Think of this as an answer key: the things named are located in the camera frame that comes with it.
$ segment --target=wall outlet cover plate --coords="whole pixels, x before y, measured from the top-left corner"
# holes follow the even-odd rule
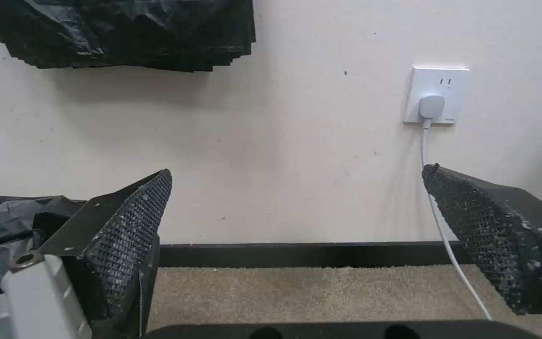
[[[442,116],[432,120],[432,123],[450,125],[456,123],[469,77],[469,69],[413,67],[405,122],[421,123],[422,118],[417,113],[420,99],[428,95],[442,95],[445,98],[445,111]]]

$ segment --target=white cable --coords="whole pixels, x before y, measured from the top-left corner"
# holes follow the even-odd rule
[[[424,165],[426,165],[428,162],[426,161],[426,138],[428,137],[428,129],[430,129],[430,125],[428,124],[428,128],[423,128],[423,135],[422,135],[422,168]],[[457,273],[459,273],[461,280],[465,284],[465,287],[469,290],[469,292],[474,297],[476,303],[482,309],[482,313],[484,313],[484,316],[488,320],[492,320],[490,313],[488,313],[488,310],[484,306],[484,303],[482,303],[482,300],[480,300],[480,296],[476,293],[476,290],[472,287],[470,281],[467,280],[467,277],[465,277],[465,274],[461,270],[461,266],[459,262],[457,262],[457,259],[455,258],[455,255],[453,254],[453,249],[451,249],[451,245],[449,244],[449,241],[447,240],[447,236],[445,235],[445,231],[443,230],[443,226],[441,225],[441,222],[438,218],[438,206],[436,206],[436,202],[434,199],[432,199],[432,196],[430,193],[428,193],[428,200],[430,201],[430,207],[432,208],[432,215],[434,215],[434,221],[436,221],[436,227],[438,227],[438,233],[440,233],[440,237],[443,239],[443,244],[445,245],[445,249],[447,250],[447,254],[449,255],[449,259],[451,260],[451,263],[456,268]]]

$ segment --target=black trash bag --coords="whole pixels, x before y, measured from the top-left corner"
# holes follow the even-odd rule
[[[83,203],[63,196],[0,196],[0,280],[13,257],[39,248]]]
[[[0,42],[38,68],[212,71],[254,41],[252,0],[0,0]]]

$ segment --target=beige carpet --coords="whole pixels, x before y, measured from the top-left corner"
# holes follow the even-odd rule
[[[542,336],[542,315],[514,315],[475,266],[495,320]],[[171,324],[480,319],[452,266],[160,268],[149,329]]]

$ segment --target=screw hole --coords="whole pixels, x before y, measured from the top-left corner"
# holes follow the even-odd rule
[[[409,326],[398,324],[386,329],[384,339],[420,339],[420,336]]]
[[[30,260],[33,260],[35,258],[34,255],[32,255],[32,253],[28,253],[28,254],[25,254],[21,257],[19,257],[18,259],[16,259],[16,263],[18,265],[21,265],[21,264],[24,264],[26,262],[29,262]]]
[[[281,335],[281,332],[274,329],[273,327],[267,326],[260,328],[254,331],[250,335],[250,339],[283,339],[284,336]]]

